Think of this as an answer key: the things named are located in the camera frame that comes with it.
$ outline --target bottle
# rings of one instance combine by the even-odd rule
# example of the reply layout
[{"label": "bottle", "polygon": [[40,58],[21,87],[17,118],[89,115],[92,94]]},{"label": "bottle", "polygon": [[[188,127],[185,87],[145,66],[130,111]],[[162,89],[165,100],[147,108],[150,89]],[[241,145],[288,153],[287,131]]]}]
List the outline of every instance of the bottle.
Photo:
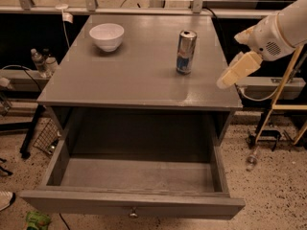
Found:
[{"label": "bottle", "polygon": [[54,57],[54,55],[49,51],[49,49],[43,49],[42,53],[45,57],[45,64],[47,69],[50,71],[51,76],[56,72],[59,65],[57,62],[57,59]]},{"label": "bottle", "polygon": [[45,58],[43,57],[43,55],[40,52],[38,52],[36,49],[32,49],[31,58],[40,76],[44,79],[49,78],[50,71],[47,71]]},{"label": "bottle", "polygon": [[256,147],[247,158],[247,171],[251,172],[258,163],[259,159],[259,147]]}]

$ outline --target small bottle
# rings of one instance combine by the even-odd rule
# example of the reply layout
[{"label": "small bottle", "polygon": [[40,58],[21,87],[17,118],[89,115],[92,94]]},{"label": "small bottle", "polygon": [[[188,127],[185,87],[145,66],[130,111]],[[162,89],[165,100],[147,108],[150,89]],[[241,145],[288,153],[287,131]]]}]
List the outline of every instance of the small bottle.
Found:
[{"label": "small bottle", "polygon": [[256,147],[247,158],[247,171],[251,172],[258,163],[259,149]]},{"label": "small bottle", "polygon": [[38,52],[36,49],[32,49],[31,58],[40,76],[44,79],[49,78],[50,71],[48,71],[46,68],[45,58],[43,57],[43,55],[40,52]]},{"label": "small bottle", "polygon": [[57,59],[52,55],[49,49],[43,49],[42,52],[45,57],[46,67],[50,71],[50,74],[52,76],[59,67]]}]

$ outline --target silver can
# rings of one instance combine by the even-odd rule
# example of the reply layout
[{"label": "silver can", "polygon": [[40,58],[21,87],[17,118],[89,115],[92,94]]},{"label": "silver can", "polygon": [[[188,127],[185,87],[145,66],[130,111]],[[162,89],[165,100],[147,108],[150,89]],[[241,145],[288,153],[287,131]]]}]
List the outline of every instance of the silver can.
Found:
[{"label": "silver can", "polygon": [[177,49],[177,71],[189,74],[192,71],[192,60],[198,35],[191,30],[183,30],[179,34]]}]

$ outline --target white bowl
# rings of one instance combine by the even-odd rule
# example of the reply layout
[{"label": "white bowl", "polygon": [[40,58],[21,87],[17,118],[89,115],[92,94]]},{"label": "white bowl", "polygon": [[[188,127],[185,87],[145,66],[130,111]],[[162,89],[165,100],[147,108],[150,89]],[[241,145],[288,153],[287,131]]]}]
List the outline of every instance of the white bowl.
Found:
[{"label": "white bowl", "polygon": [[120,25],[106,23],[93,27],[89,31],[89,35],[98,48],[106,52],[112,52],[121,45],[124,31],[124,28]]}]

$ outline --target drawer knob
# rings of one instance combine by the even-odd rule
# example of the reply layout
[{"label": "drawer knob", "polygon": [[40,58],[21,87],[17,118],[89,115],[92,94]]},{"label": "drawer knob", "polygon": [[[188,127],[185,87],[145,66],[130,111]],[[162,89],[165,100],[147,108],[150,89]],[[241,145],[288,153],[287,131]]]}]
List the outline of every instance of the drawer knob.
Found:
[{"label": "drawer knob", "polygon": [[137,218],[138,218],[138,215],[136,214],[135,209],[136,209],[136,208],[132,208],[132,211],[131,211],[131,213],[129,214],[129,217],[130,217],[131,219],[137,219]]}]

